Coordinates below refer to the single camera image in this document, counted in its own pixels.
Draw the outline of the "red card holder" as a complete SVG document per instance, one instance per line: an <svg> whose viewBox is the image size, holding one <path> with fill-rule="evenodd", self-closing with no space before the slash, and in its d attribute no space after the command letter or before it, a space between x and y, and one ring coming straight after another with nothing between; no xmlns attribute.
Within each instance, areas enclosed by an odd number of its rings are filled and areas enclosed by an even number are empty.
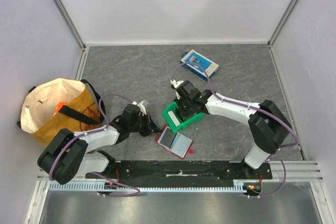
<svg viewBox="0 0 336 224"><path fill-rule="evenodd" d="M194 143L191 138L179 132L173 133L168 125L163 127L162 133L156 137L155 141L165 150L180 159L185 158Z"/></svg>

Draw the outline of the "green plastic bin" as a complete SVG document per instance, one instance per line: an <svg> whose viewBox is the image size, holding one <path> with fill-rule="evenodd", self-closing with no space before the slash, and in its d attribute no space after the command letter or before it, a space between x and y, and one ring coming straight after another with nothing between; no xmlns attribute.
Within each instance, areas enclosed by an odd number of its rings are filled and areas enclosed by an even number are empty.
<svg viewBox="0 0 336 224"><path fill-rule="evenodd" d="M162 114L173 133L185 130L188 126L197 121L201 121L204 117L204 113L195 113L186 118L182 117L181 111L176 102L170 103L163 110Z"/></svg>

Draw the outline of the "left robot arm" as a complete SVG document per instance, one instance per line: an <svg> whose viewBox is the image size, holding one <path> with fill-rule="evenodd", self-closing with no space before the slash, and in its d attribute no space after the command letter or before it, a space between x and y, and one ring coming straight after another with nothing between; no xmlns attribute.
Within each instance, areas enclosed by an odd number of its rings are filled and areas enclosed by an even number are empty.
<svg viewBox="0 0 336 224"><path fill-rule="evenodd" d="M50 180L61 185L80 173L98 172L102 177L110 178L116 171L111 162L114 159L99 148L119 144L131 133L147 137L161 132L142 102L128 104L108 126L83 132L60 130L39 156L37 165Z"/></svg>

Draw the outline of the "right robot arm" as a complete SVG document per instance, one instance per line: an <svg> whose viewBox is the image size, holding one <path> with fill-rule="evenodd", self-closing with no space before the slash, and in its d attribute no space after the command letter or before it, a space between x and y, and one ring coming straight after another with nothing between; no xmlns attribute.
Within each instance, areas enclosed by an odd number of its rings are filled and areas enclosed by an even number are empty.
<svg viewBox="0 0 336 224"><path fill-rule="evenodd" d="M298 141L290 122L270 100L249 103L227 98L209 89L200 92L187 80L171 80L171 87L176 93L174 101L181 118L205 113L223 116L249 127L254 144L240 166L245 178L254 178L262 163L283 147L289 134Z"/></svg>

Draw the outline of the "white credit card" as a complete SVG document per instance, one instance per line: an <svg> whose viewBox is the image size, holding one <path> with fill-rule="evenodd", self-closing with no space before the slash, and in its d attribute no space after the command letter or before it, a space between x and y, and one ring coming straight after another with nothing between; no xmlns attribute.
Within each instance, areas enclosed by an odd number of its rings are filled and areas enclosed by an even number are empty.
<svg viewBox="0 0 336 224"><path fill-rule="evenodd" d="M181 124L173 111L169 111L168 115L176 127L178 127Z"/></svg>

